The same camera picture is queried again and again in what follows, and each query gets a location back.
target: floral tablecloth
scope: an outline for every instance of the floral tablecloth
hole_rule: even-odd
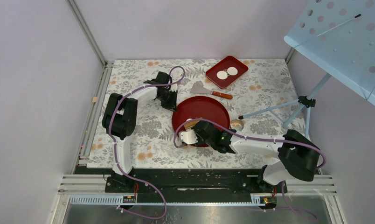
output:
[[[200,81],[207,89],[233,95],[232,100],[207,95],[220,101],[228,110],[230,119],[296,99],[296,92],[284,59],[241,60],[249,70],[221,90],[205,77],[205,71],[220,60],[116,60],[106,91],[101,116],[98,121],[88,168],[111,168],[113,165],[112,140],[101,126],[109,95],[126,94],[142,86],[146,80],[156,77],[158,71],[169,73],[176,65],[183,66],[186,76],[178,85],[177,103],[198,96],[190,94],[193,83]],[[173,80],[182,75],[181,69],[172,73]],[[286,106],[274,112],[286,119],[297,105]],[[261,168],[278,161],[258,154],[221,154],[209,147],[186,146],[175,148],[172,142],[174,130],[171,125],[172,112],[163,109],[160,101],[148,102],[138,108],[137,125],[131,144],[131,159],[136,168]],[[286,129],[269,112],[243,120],[243,132],[256,134],[284,134]],[[305,124],[300,114],[291,127],[301,133]]]

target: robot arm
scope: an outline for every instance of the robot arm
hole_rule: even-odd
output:
[[[305,143],[316,147],[308,139],[295,130],[288,130],[285,135],[260,136],[249,135],[250,137],[268,138],[277,140],[291,140]],[[319,153],[303,147],[288,143],[263,142],[242,139],[226,131],[219,131],[213,124],[206,121],[199,121],[192,128],[179,133],[179,137],[185,144],[206,143],[220,153],[255,153],[264,154],[279,158],[275,164],[262,167],[258,177],[259,187],[269,191],[281,181],[299,179],[312,181],[315,175]]]
[[[144,85],[150,84],[167,84],[170,81],[170,76],[164,72],[159,72],[155,79],[144,82]],[[112,135],[118,136],[121,141],[118,142],[118,161],[121,168],[129,173],[132,170],[132,162],[130,158],[130,143],[132,138],[130,135],[134,132],[136,119],[137,119],[137,107],[146,104],[150,100],[159,99],[161,106],[165,109],[176,111],[176,97],[178,91],[176,90],[177,85],[173,84],[171,88],[164,86],[160,87],[147,87],[132,94],[126,98],[114,118],[112,125]],[[102,126],[108,133],[109,123],[115,108],[119,100],[123,96],[117,93],[113,93],[109,96],[108,104],[106,106],[104,117],[102,120]],[[113,171],[116,174],[123,175],[119,168],[114,165]]]

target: red plate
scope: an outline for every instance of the red plate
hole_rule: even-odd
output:
[[[219,71],[227,70],[229,67],[235,67],[237,69],[237,75],[228,76],[226,79],[219,79],[216,74]],[[237,58],[233,56],[227,56],[221,60],[218,64],[210,68],[205,75],[208,79],[214,82],[221,89],[226,89],[230,84],[236,81],[242,74],[248,71],[248,66],[240,62]]]
[[[177,112],[173,114],[172,124],[174,131],[187,119],[204,118],[211,120],[225,128],[230,126],[230,117],[226,108],[217,100],[210,97],[197,96],[185,99],[177,106]]]

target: white wall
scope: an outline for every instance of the white wall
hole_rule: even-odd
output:
[[[307,0],[77,0],[108,60],[285,58]]]
[[[299,95],[325,72],[297,53],[289,69]],[[375,223],[375,106],[331,78],[315,97],[310,133],[325,152],[347,223]]]
[[[0,1],[0,224],[46,222],[100,71],[66,1]]]

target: spatula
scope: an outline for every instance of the spatula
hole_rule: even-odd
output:
[[[229,94],[226,94],[226,93],[221,93],[221,92],[207,90],[199,82],[195,82],[193,84],[193,87],[190,90],[190,93],[211,94],[211,95],[222,97],[222,98],[225,98],[225,99],[232,99],[233,98],[232,95],[229,95]]]

